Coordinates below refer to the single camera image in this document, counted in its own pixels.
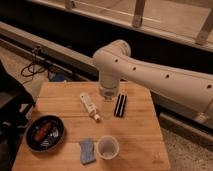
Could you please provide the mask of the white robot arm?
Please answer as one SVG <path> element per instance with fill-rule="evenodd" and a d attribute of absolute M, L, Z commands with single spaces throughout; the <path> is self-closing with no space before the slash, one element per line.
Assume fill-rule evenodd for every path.
<path fill-rule="evenodd" d="M 99 92 L 105 99 L 118 94 L 120 80 L 142 85 L 152 92 L 213 118 L 213 75 L 136 60 L 124 40 L 116 40 L 93 54 L 99 71 Z"/>

